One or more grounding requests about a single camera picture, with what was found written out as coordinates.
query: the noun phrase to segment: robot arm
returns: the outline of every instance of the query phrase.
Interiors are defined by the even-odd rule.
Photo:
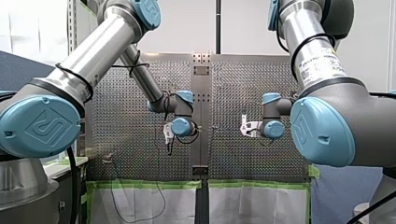
[[[69,147],[78,137],[84,104],[119,57],[134,67],[152,111],[177,114],[174,134],[195,134],[192,93],[165,96],[148,68],[136,66],[143,62],[132,44],[160,25],[157,1],[107,0],[98,20],[98,28],[46,78],[32,80],[10,99],[0,98],[1,150],[19,158],[45,158]]]
[[[269,120],[276,121],[275,133],[281,131],[277,115],[290,112],[294,144],[309,161],[394,167],[396,102],[371,96],[361,81],[347,75],[335,54],[336,43],[351,28],[352,0],[280,0],[271,12],[270,29],[277,28],[287,42],[300,92],[287,105],[280,94],[264,94],[275,98],[262,102],[261,136],[268,137]]]

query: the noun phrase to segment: robotic arm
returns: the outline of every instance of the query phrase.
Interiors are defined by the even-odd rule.
[[[270,29],[289,48],[298,98],[266,93],[262,100],[263,137],[283,135],[281,115],[290,115],[295,146],[309,161],[335,167],[396,165],[396,101],[371,96],[348,77],[334,48],[351,28],[351,0],[281,0],[271,7]]]
[[[156,29],[156,1],[108,0],[98,13],[99,27],[46,78],[36,78],[0,104],[0,149],[20,158],[45,158],[70,146],[79,133],[84,104],[120,57],[148,98],[150,111],[175,113],[176,136],[196,134],[191,121],[192,93],[165,95],[132,44]]]
[[[72,145],[79,135],[80,118],[85,116],[84,104],[119,57],[147,96],[149,109],[175,113],[167,126],[169,135],[197,134],[191,120],[192,93],[165,94],[133,45],[160,25],[157,1],[107,0],[98,20],[98,28],[49,76],[33,79],[18,92],[0,92],[2,222],[58,223],[58,184],[47,179],[38,158]]]

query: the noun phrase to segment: white plastic sheet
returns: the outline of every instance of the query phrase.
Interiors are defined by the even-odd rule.
[[[149,219],[139,224],[193,224],[195,191],[163,189],[165,210],[161,216],[150,219],[163,210],[163,197],[157,189],[97,189],[92,194],[91,224],[125,224],[138,219]]]
[[[211,188],[210,223],[305,224],[306,189]]]

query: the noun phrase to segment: metal post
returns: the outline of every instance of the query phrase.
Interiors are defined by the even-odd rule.
[[[120,56],[122,62],[126,66],[133,66],[144,63],[141,57],[136,58],[138,50],[134,45],[130,45]],[[137,66],[134,68],[134,80],[139,85],[140,90],[145,93],[148,100],[153,103],[159,101],[163,97],[163,91],[157,84],[154,76],[146,66]]]
[[[202,179],[201,188],[195,195],[195,224],[209,223],[209,184],[207,179]]]
[[[221,0],[216,0],[216,54],[221,54]]]

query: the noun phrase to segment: white wall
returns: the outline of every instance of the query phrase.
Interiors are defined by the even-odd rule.
[[[193,53],[215,49],[214,0],[158,0],[162,24],[139,42],[144,52]]]
[[[268,31],[270,2],[270,0],[222,1],[221,53],[287,55],[277,44],[276,33]]]
[[[338,49],[347,73],[362,80],[369,91],[388,88],[391,1],[355,0],[352,30]]]
[[[347,73],[361,79],[370,91],[386,91],[390,85],[391,1],[355,0],[352,31],[338,50]],[[159,0],[159,3],[163,22],[139,43],[143,51],[215,51],[215,0]],[[276,34],[267,30],[269,4],[270,0],[222,1],[222,53],[285,55],[276,42]]]
[[[0,0],[0,50],[55,65],[67,57],[66,24],[67,0]]]

